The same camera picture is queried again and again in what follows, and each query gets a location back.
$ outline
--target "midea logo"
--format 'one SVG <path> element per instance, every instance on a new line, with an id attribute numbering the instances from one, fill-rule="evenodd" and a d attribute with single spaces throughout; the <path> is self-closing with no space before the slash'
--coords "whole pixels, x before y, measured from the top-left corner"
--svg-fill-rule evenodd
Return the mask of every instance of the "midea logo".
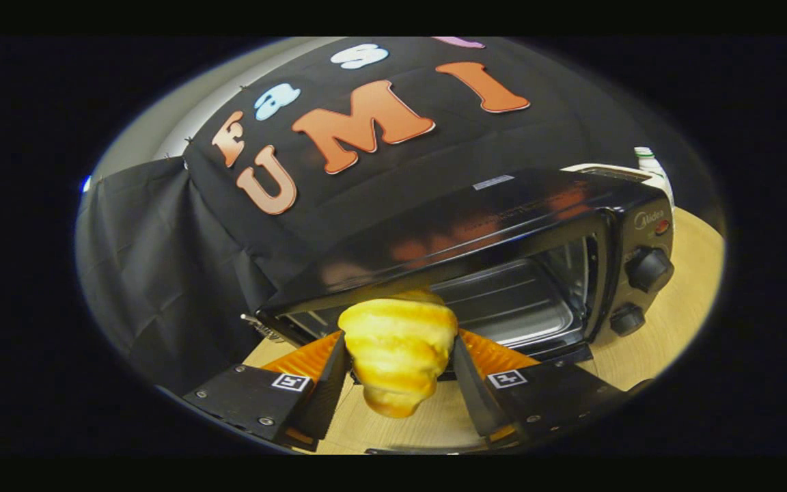
<path id="1" fill-rule="evenodd" d="M 646 228 L 647 225 L 651 224 L 653 221 L 656 221 L 664 216 L 664 211 L 659 210 L 657 212 L 652 212 L 652 214 L 646 214 L 646 212 L 640 212 L 637 214 L 636 219 L 634 219 L 633 223 L 637 226 L 637 230 L 643 230 Z"/>

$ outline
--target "metal latch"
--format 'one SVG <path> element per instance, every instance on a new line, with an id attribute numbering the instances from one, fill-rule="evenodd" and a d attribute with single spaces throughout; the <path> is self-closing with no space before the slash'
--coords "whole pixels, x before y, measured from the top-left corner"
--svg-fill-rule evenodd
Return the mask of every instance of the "metal latch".
<path id="1" fill-rule="evenodd" d="M 264 336 L 267 340 L 270 340 L 271 342 L 274 343 L 284 342 L 284 339 L 282 339 L 278 333 L 275 333 L 275 331 L 273 331 L 271 328 L 263 325 L 262 322 L 260 322 L 260 320 L 257 320 L 257 318 L 254 318 L 253 316 L 249 316 L 247 314 L 241 315 L 241 318 L 247 321 L 247 324 L 251 325 L 253 329 L 257 330 L 257 332 L 262 334 L 262 336 Z"/>

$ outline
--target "letter m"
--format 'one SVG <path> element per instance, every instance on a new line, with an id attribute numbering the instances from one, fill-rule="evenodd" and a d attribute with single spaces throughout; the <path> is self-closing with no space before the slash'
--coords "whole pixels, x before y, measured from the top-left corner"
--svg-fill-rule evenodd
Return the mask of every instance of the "letter m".
<path id="1" fill-rule="evenodd" d="M 291 130 L 312 138 L 327 163 L 328 174 L 337 174 L 357 162 L 352 150 L 342 148 L 340 141 L 352 144 L 364 152 L 375 152 L 375 124 L 381 126 L 381 139 L 387 144 L 399 144 L 433 130 L 437 125 L 429 118 L 421 118 L 391 92 L 390 81 L 375 81 L 357 87 L 350 93 L 350 115 L 326 109 L 313 109 L 294 122 Z"/>

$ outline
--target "orange letter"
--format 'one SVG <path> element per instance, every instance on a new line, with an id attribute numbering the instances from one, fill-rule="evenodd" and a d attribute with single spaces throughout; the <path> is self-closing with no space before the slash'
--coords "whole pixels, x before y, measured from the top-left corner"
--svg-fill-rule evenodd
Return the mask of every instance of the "orange letter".
<path id="1" fill-rule="evenodd" d="M 227 167 L 232 166 L 232 163 L 238 158 L 238 154 L 245 148 L 244 141 L 235 141 L 235 139 L 241 137 L 243 133 L 243 128 L 241 128 L 240 124 L 237 124 L 241 116 L 243 116 L 243 112 L 241 111 L 232 113 L 230 118 L 227 119 L 227 122 L 221 127 L 221 130 L 218 130 L 215 134 L 215 138 L 212 138 L 212 145 L 218 146 L 218 149 L 221 149 L 221 152 L 224 154 Z"/>
<path id="2" fill-rule="evenodd" d="M 251 197 L 254 203 L 259 206 L 260 210 L 269 215 L 278 215 L 293 206 L 296 201 L 296 184 L 290 178 L 290 174 L 281 167 L 281 163 L 275 158 L 272 153 L 275 152 L 275 147 L 265 146 L 262 150 L 257 152 L 257 157 L 253 162 L 256 165 L 262 165 L 269 171 L 269 174 L 281 187 L 281 192 L 278 196 L 272 198 L 266 190 L 260 186 L 260 183 L 253 177 L 253 168 L 246 168 L 238 175 L 238 180 L 235 181 L 236 186 L 245 190 L 247 196 Z"/>
<path id="3" fill-rule="evenodd" d="M 482 109 L 489 113 L 505 113 L 530 106 L 530 102 L 509 92 L 484 71 L 484 65 L 460 61 L 437 66 L 437 72 L 452 74 L 482 98 Z"/>
<path id="4" fill-rule="evenodd" d="M 429 118 L 415 115 L 409 106 L 391 92 L 389 81 L 370 82 L 350 93 L 350 115 L 326 109 L 313 109 L 291 126 L 315 142 L 327 159 L 324 169 L 337 174 L 357 162 L 356 152 L 347 152 L 337 140 L 352 144 L 365 152 L 375 152 L 375 122 L 384 132 L 381 139 L 399 144 L 423 135 L 437 125 Z"/>

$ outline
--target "wooden table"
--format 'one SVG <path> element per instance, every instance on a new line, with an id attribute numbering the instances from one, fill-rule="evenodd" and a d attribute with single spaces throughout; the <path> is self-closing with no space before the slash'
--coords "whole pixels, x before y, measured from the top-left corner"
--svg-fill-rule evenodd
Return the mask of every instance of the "wooden table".
<path id="1" fill-rule="evenodd" d="M 715 301 L 724 266 L 724 240 L 713 228 L 681 208 L 672 264 L 676 272 L 646 312 L 646 324 L 624 338 L 602 336 L 591 345 L 594 358 L 579 364 L 619 390 L 656 377 L 687 347 Z M 263 340 L 244 364 L 260 367 L 293 351 L 288 343 Z M 475 432 L 456 381 L 437 392 L 412 417 L 393 420 L 375 414 L 362 388 L 346 377 L 327 438 L 318 454 L 363 454 L 368 448 L 470 448 L 483 441 Z"/>

